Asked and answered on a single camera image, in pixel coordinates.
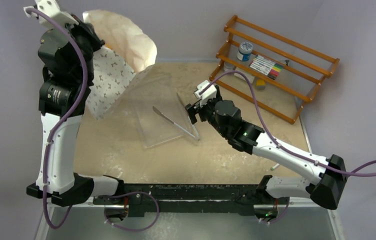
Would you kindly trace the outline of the white patterned paper bag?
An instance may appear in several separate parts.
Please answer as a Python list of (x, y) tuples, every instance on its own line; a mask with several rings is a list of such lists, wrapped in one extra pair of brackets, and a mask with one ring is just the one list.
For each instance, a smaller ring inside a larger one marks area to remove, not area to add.
[(88, 10), (84, 23), (94, 27), (104, 46), (93, 56), (94, 79), (86, 107), (102, 119), (153, 68), (158, 49), (154, 41), (128, 17), (108, 10)]

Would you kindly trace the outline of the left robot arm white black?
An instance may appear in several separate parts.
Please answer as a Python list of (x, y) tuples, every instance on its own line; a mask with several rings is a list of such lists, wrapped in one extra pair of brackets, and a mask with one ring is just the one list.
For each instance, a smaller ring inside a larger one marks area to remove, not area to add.
[(46, 31), (37, 52), (44, 64), (38, 103), (43, 128), (42, 160), (38, 178), (27, 186), (26, 193), (37, 199), (47, 197), (60, 207), (97, 196), (118, 205), (125, 199), (123, 180), (74, 172), (77, 135), (94, 79), (93, 56), (105, 42), (89, 23), (67, 23), (64, 29), (85, 60), (87, 86), (83, 86), (79, 56), (65, 34), (58, 29)]

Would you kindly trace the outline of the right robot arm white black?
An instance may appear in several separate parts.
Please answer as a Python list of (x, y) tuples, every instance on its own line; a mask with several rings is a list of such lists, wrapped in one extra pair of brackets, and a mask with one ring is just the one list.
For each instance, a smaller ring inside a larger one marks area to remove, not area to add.
[(344, 160), (306, 152), (283, 141), (272, 140), (263, 128), (242, 119), (233, 101), (222, 99), (216, 85), (199, 84), (193, 93), (197, 101), (185, 109), (192, 124), (208, 122), (231, 147), (239, 152), (269, 159), (299, 177), (265, 176), (256, 196), (264, 204), (274, 199), (297, 197), (311, 199), (328, 210), (336, 210), (347, 183), (340, 171)]

